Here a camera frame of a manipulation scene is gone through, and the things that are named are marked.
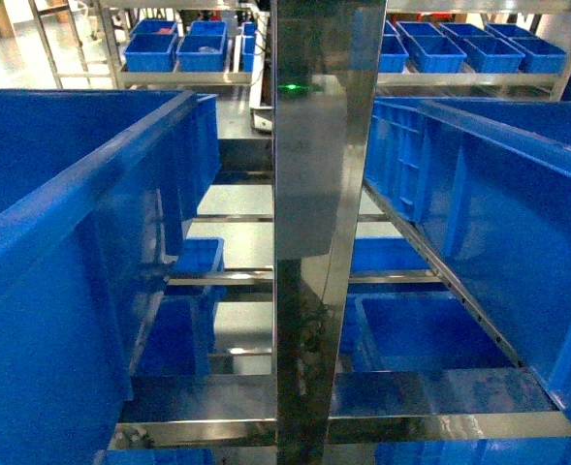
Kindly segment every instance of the blue storage crate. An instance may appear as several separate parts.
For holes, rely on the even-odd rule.
[[[409,221],[414,219],[420,182],[421,153],[425,118],[417,106],[427,97],[376,98],[371,115],[365,179],[389,200],[395,210]],[[460,101],[493,99],[436,98],[448,105]]]
[[[429,269],[403,237],[362,237],[354,241],[352,272],[378,270]],[[382,292],[420,292],[444,290],[442,283],[352,284],[348,287],[341,344],[342,354],[352,354],[360,342],[356,298],[360,294]]]
[[[181,250],[170,142],[196,108],[191,92],[0,91],[1,463],[107,447]]]
[[[397,31],[401,36],[443,37],[440,31],[428,22],[398,21]]]
[[[537,36],[526,29],[522,29],[515,24],[494,24],[487,23],[486,31],[501,39],[537,39]]]
[[[520,69],[525,73],[560,73],[567,54],[558,46],[541,39],[513,39],[511,42],[526,55]]]
[[[356,310],[374,371],[512,366],[448,291],[363,294]]]
[[[151,73],[172,71],[176,40],[176,34],[135,35],[123,52],[128,71]]]
[[[464,39],[471,37],[492,37],[491,33],[467,22],[441,22],[439,25],[440,31],[460,46]]]
[[[189,34],[177,47],[179,69],[186,72],[222,72],[226,54],[227,37],[224,35]]]
[[[221,238],[186,239],[176,272],[222,271]],[[139,363],[143,376],[208,375],[215,342],[214,317],[223,286],[180,286],[167,290]]]
[[[225,36],[227,37],[227,23],[225,21],[193,21],[190,24],[190,35]]]
[[[406,48],[421,73],[459,73],[466,58],[461,48],[446,37],[411,37]]]
[[[468,63],[477,73],[515,73],[524,54],[495,37],[472,37],[461,42]]]
[[[397,30],[393,27],[390,21],[384,21],[384,35],[385,36],[397,35]]]
[[[408,52],[397,36],[384,36],[380,51],[379,73],[402,73],[408,61]]]
[[[255,37],[242,38],[242,69],[246,73],[253,72],[255,61]]]
[[[571,465],[571,438],[388,443],[376,465]]]
[[[102,465],[213,465],[209,449],[107,450]]]
[[[169,32],[160,32],[163,29],[169,29]],[[137,34],[177,34],[177,21],[143,19],[130,31],[130,37],[134,37]]]
[[[571,104],[488,105],[420,106],[415,222],[571,420]]]
[[[257,24],[254,22],[243,22],[242,23],[242,36],[244,37],[255,37],[255,32],[257,31]]]

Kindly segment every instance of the shelving unit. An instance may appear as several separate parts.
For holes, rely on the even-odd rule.
[[[450,0],[367,2],[377,31],[369,52],[379,51],[385,13],[419,10],[452,13],[571,13],[571,1],[517,2]],[[101,0],[105,30],[110,8],[233,10],[231,1]],[[381,86],[550,86],[558,100],[571,75],[571,50],[560,75],[376,75],[373,70],[348,69],[349,30],[359,3],[326,2],[321,12],[303,0],[279,4],[272,19],[276,62],[274,215],[215,216],[210,222],[274,223],[274,269],[229,269],[208,275],[176,275],[170,285],[227,285],[236,301],[267,298],[273,292],[274,325],[270,375],[136,379],[134,400],[125,404],[112,449],[169,447],[276,446],[278,465],[321,463],[328,444],[386,441],[434,441],[492,438],[571,437],[571,423],[558,410],[519,356],[490,322],[451,269],[434,254],[420,234],[402,220],[367,186],[370,196],[432,267],[432,273],[351,276],[349,273],[359,217],[368,125],[376,80]],[[212,85],[256,83],[256,69],[244,73],[176,73],[153,77],[123,71],[116,44],[107,31],[109,50],[119,86],[177,83]],[[305,41],[316,46],[300,47]],[[288,54],[302,48],[301,66],[292,76]],[[313,82],[313,90],[288,93],[291,81]],[[257,108],[270,111],[270,108]],[[224,161],[225,166],[239,160]],[[266,171],[270,160],[244,165],[246,171]],[[441,280],[513,361],[515,368],[451,370],[429,373],[336,373],[338,344],[348,283]],[[458,399],[438,410],[426,407],[416,389],[422,382],[435,398]],[[395,405],[395,388],[403,396]],[[506,402],[506,393],[520,405]],[[460,393],[472,393],[474,410],[459,403]]]
[[[102,22],[105,39],[106,52],[111,62],[113,81],[117,88],[127,88],[132,85],[185,85],[185,86],[211,86],[211,85],[250,85],[252,83],[251,73],[241,72],[241,40],[240,36],[230,40],[227,59],[222,73],[184,73],[178,68],[178,63],[170,73],[131,73],[128,72],[122,63],[119,55],[119,43],[114,36],[112,27],[111,9],[128,11],[133,8],[167,8],[175,10],[246,10],[255,15],[259,10],[253,3],[239,4],[233,1],[202,2],[196,0],[179,1],[171,0],[161,2],[160,0],[146,0],[137,2],[135,0],[96,0],[96,7],[99,18]],[[263,55],[258,48],[256,54]]]

